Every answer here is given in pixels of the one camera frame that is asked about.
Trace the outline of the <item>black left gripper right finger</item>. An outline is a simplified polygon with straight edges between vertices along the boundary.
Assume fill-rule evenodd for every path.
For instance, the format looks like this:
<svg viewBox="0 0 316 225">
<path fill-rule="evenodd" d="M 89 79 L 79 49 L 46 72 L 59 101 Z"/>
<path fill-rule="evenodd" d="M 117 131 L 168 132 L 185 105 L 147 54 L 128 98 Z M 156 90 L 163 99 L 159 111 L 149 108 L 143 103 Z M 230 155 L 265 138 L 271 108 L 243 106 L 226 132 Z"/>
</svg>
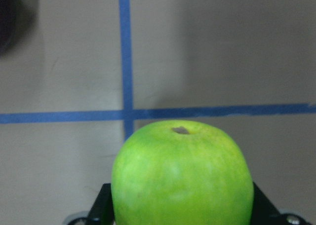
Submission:
<svg viewBox="0 0 316 225">
<path fill-rule="evenodd" d="M 281 213 L 265 196 L 260 188 L 254 185 L 254 201 L 251 214 L 251 225 L 281 225 Z"/>
</svg>

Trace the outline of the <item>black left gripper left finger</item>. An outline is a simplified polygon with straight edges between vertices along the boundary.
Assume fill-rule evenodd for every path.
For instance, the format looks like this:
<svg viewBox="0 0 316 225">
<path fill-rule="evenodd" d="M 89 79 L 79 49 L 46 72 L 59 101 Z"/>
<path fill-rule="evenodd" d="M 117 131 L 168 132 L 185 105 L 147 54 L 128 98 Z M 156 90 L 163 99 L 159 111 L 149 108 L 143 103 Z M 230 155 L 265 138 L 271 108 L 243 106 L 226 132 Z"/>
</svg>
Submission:
<svg viewBox="0 0 316 225">
<path fill-rule="evenodd" d="M 87 216 L 87 225 L 113 225 L 111 184 L 103 184 Z"/>
</svg>

